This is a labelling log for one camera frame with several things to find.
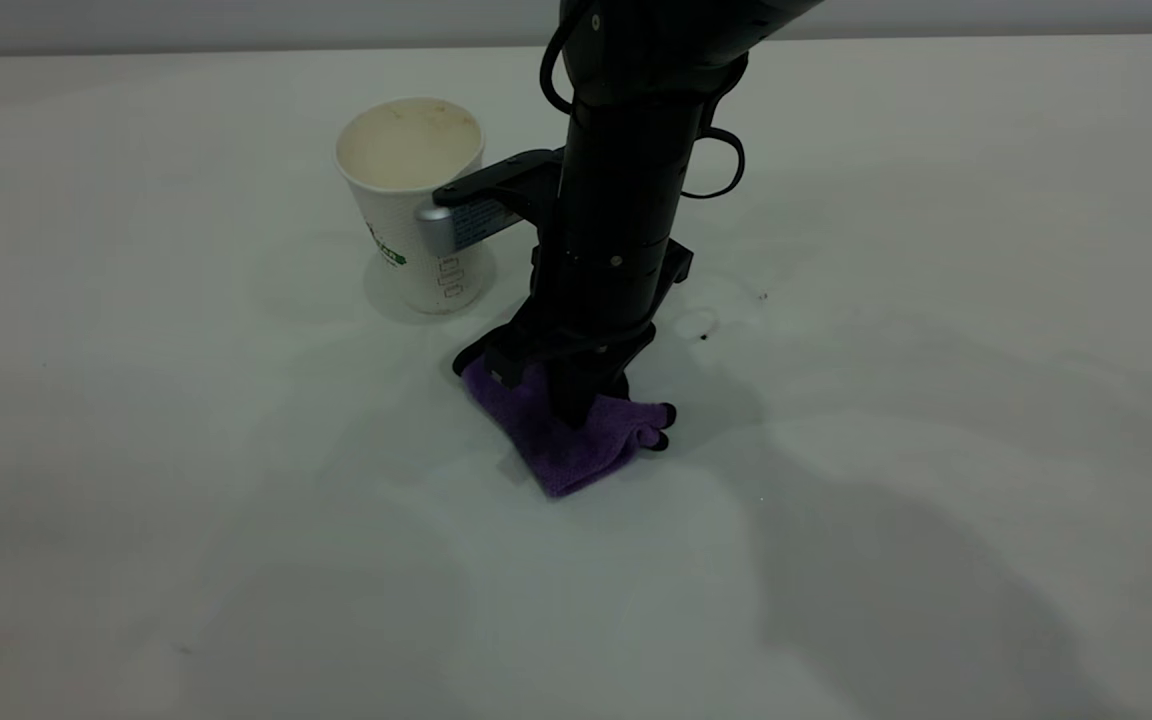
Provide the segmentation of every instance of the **white table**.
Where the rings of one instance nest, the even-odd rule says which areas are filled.
[[[0,59],[0,717],[1152,717],[1152,37],[757,50],[561,502],[448,369],[531,232],[404,313],[329,160],[539,55]]]

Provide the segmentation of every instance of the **white paper cup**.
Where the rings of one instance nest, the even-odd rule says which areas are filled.
[[[415,215],[439,187],[483,167],[484,145],[470,111],[434,97],[376,105],[340,131],[340,174],[388,266],[393,291],[420,313],[454,313],[483,290],[483,247],[435,258]]]

